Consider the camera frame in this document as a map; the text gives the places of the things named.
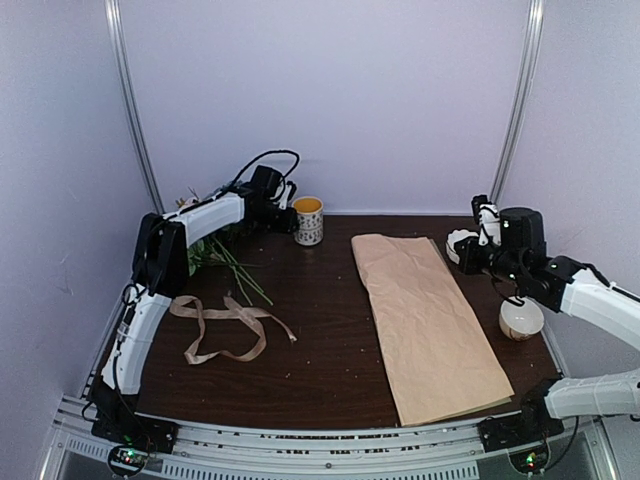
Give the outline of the white mug with orange inside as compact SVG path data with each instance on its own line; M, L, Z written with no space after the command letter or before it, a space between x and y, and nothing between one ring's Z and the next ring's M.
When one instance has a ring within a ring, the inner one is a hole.
M298 221L298 229L294 233L297 244L312 247L323 240L323 207L323 202L312 196L300 197L293 202Z

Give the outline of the green and tan wrapping paper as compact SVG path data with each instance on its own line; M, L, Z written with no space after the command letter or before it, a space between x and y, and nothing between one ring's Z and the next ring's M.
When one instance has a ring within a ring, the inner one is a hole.
M351 245L401 425L510 401L508 376L431 239L363 234Z

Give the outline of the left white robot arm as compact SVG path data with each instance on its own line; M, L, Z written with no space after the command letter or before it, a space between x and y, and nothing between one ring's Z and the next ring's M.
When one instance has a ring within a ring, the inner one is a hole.
M248 223L275 232L298 227L290 201L269 198L258 189L239 187L164 215L148 214L140 225L132 278L122 292L124 311L113 346L91 387L89 398L106 429L123 444L137 442L144 424L134 415L146 358L160 321L189 279L188 250L228 226Z

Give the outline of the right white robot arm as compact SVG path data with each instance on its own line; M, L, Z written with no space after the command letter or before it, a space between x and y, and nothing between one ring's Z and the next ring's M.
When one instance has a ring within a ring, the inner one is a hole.
M484 274L495 287L509 285L506 304L531 301L556 321L568 320L557 340L571 363L563 377L544 381L524 397L512 430L519 440L535 440L551 420L627 416L639 419L639 363L607 360L580 367L605 347L639 353L639 297L607 279L593 264L547 252L543 216L527 207L499 209L486 195L471 200L475 230L454 230L446 250L465 275ZM596 346L603 341L604 347ZM580 353L594 348L595 353Z

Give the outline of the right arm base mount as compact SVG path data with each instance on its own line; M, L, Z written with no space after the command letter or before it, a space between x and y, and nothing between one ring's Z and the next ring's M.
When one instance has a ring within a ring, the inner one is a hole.
M528 421L522 413L503 417L488 417L477 424L480 440L486 453L512 449L529 443L542 442L564 432L561 420L542 423Z

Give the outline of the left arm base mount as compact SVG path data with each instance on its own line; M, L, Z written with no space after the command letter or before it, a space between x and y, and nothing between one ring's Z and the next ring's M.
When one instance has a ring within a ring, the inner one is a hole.
M147 453L173 452L178 434L175 422L133 414L122 403L114 408L96 408L91 430L94 436Z

